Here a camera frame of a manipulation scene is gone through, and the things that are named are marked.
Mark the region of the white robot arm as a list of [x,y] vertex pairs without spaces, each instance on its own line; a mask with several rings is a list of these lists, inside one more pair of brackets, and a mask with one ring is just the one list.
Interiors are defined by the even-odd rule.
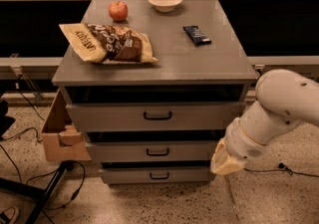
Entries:
[[210,170],[226,175],[258,158],[277,136],[303,122],[319,125],[319,83],[288,70],[272,70],[255,86],[256,101],[227,127]]

